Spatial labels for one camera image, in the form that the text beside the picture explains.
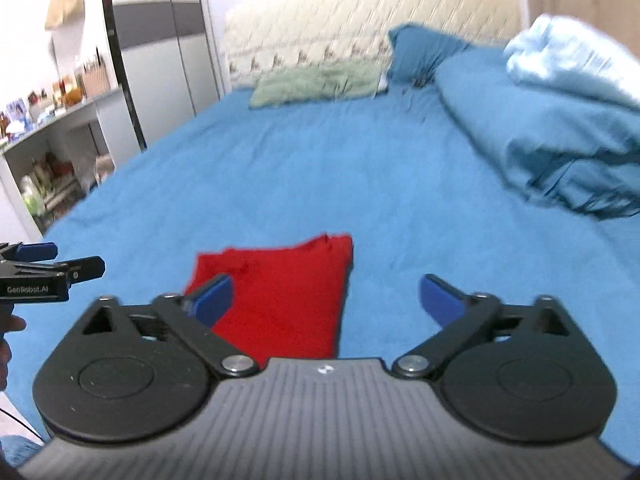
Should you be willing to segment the person's left hand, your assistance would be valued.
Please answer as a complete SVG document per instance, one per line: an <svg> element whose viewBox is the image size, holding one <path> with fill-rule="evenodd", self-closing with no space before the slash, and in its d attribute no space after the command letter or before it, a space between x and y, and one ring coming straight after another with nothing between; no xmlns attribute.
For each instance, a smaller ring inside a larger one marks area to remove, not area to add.
<svg viewBox="0 0 640 480"><path fill-rule="evenodd" d="M12 360L12 350L6 341L6 335L10 333L19 333L26 328L24 318L11 314L4 325L1 327L1 348L0 348L0 390L6 390L9 378L9 362Z"/></svg>

